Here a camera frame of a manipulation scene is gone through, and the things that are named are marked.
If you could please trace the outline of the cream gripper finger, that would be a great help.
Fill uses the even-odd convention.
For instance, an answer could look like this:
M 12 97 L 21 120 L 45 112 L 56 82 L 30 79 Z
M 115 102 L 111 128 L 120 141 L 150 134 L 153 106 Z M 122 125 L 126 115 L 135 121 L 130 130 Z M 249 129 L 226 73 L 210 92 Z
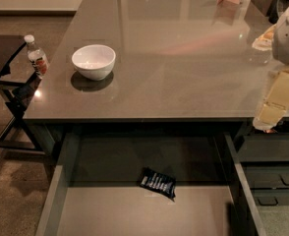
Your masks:
M 259 104 L 253 126 L 261 131 L 270 130 L 289 110 L 289 70 L 282 70 L 272 80 L 267 94 Z

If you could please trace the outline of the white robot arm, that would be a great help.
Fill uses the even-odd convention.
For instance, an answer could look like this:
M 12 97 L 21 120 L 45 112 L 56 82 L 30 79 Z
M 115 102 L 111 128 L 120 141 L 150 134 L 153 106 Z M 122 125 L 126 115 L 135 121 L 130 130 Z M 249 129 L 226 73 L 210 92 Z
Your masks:
M 279 62 L 267 72 L 253 119 L 254 128 L 261 131 L 275 127 L 289 110 L 289 6 L 276 9 L 280 10 L 277 22 L 252 44 L 254 50 L 270 51 Z

